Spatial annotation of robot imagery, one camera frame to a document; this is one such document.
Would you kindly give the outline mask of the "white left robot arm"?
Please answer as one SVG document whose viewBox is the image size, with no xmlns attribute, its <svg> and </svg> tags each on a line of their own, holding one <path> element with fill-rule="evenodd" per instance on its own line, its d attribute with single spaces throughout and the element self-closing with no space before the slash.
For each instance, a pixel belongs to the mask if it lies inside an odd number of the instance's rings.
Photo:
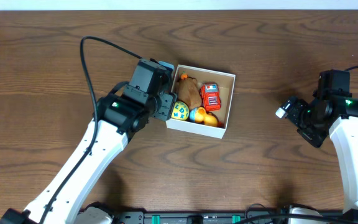
<svg viewBox="0 0 358 224">
<path fill-rule="evenodd" d="M 111 161 L 150 118 L 170 119 L 174 66 L 139 60 L 130 81 L 98 100 L 96 113 L 73 154 L 48 187 L 24 211 L 8 209 L 1 223 L 112 223 L 114 215 L 97 205 L 81 206 Z"/>
</svg>

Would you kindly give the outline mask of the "brown plush capybara toy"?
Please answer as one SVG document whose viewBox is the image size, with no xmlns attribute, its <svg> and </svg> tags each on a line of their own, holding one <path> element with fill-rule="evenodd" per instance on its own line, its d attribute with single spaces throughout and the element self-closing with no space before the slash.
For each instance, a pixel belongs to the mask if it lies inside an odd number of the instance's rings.
<svg viewBox="0 0 358 224">
<path fill-rule="evenodd" d="M 184 102 L 189 109 L 193 110 L 201 106 L 202 99 L 197 79 L 190 77 L 186 72 L 182 72 L 175 86 L 178 100 Z"/>
</svg>

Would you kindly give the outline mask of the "yellow ball blue letters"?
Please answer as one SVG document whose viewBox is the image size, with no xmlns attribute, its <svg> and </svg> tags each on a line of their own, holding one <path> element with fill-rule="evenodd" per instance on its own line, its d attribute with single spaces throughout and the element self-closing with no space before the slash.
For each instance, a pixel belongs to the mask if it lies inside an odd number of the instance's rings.
<svg viewBox="0 0 358 224">
<path fill-rule="evenodd" d="M 182 101 L 177 101 L 173 107 L 172 118 L 181 121 L 186 121 L 189 117 L 189 113 L 190 111 L 187 104 Z"/>
</svg>

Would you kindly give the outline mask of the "orange rubber duck blue cap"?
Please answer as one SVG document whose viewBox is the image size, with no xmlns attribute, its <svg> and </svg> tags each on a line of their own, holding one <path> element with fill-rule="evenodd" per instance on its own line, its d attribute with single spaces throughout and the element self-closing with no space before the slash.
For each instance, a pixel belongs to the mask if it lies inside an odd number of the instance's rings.
<svg viewBox="0 0 358 224">
<path fill-rule="evenodd" d="M 190 111 L 189 120 L 193 123 L 203 124 L 212 127 L 221 127 L 223 124 L 217 117 L 206 111 L 202 106 Z"/>
</svg>

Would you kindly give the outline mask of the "red toy car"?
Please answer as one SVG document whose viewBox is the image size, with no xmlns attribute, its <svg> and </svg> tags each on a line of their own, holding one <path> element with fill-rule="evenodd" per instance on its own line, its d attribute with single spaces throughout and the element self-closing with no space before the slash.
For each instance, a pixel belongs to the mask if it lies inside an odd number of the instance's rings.
<svg viewBox="0 0 358 224">
<path fill-rule="evenodd" d="M 221 99 L 217 83 L 205 83 L 201 86 L 201 99 L 206 111 L 221 109 Z"/>
</svg>

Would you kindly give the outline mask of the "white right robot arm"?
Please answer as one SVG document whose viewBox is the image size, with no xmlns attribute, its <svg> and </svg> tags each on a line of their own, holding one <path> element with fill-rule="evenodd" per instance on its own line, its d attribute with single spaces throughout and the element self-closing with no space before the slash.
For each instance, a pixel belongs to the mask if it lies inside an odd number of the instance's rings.
<svg viewBox="0 0 358 224">
<path fill-rule="evenodd" d="M 358 223 L 358 100 L 331 95 L 307 103 L 292 96 L 275 114 L 293 123 L 313 147 L 320 147 L 326 138 L 333 142 L 344 189 L 344 209 L 339 219 Z"/>
</svg>

